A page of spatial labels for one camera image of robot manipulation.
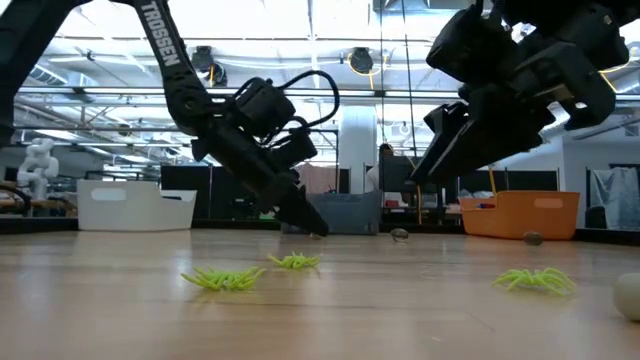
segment person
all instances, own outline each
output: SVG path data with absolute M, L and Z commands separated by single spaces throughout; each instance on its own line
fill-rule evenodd
M 389 144 L 382 144 L 379 148 L 380 157 L 383 156 L 393 156 L 393 147 Z M 364 179 L 364 192 L 372 192 L 374 190 L 382 190 L 380 189 L 380 159 L 378 159 L 378 163 L 372 167 Z M 405 205 L 410 202 L 411 194 L 401 194 L 401 193 L 393 193 L 393 192 L 385 192 L 384 193 L 384 202 L 387 201 L 397 201 L 398 205 Z

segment green plastic toy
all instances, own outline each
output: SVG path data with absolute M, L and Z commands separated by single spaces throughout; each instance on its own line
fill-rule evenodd
M 209 268 L 209 271 L 204 271 L 195 267 L 193 270 L 197 273 L 195 276 L 181 274 L 182 277 L 190 283 L 215 291 L 248 290 L 253 287 L 258 277 L 265 272 L 265 269 L 258 269 L 257 266 L 236 272 L 217 271 L 212 268 Z
M 542 287 L 560 296 L 574 293 L 577 290 L 576 284 L 560 270 L 546 268 L 544 271 L 534 270 L 533 274 L 529 270 L 509 270 L 493 282 L 493 285 L 503 285 L 510 283 L 507 290 L 513 290 L 516 286 Z
M 314 257 L 306 257 L 300 254 L 296 254 L 295 252 L 291 252 L 291 255 L 285 256 L 282 260 L 278 260 L 275 257 L 269 255 L 269 259 L 274 263 L 278 264 L 278 266 L 287 268 L 287 269 L 302 269 L 304 267 L 313 267 L 318 265 L 320 262 L 319 256 Z

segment table surface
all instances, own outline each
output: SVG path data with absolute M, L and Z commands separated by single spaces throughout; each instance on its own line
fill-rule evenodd
M 315 270 L 267 254 L 321 255 Z M 639 359 L 640 325 L 611 283 L 640 249 L 457 235 L 277 232 L 45 233 L 0 237 L 0 359 Z M 245 293 L 180 277 L 268 268 Z M 511 268 L 553 266 L 578 293 L 512 293 Z

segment white bin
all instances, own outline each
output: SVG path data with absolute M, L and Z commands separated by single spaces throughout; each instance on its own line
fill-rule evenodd
M 78 181 L 80 230 L 190 229 L 195 203 L 196 191 L 160 191 L 153 182 Z

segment orange bin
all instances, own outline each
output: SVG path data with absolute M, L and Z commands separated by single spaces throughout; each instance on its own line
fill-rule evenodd
M 563 191 L 501 191 L 495 198 L 460 198 L 469 235 L 522 239 L 537 232 L 545 240 L 570 240 L 576 231 L 580 194 Z M 481 204 L 489 208 L 480 208 Z

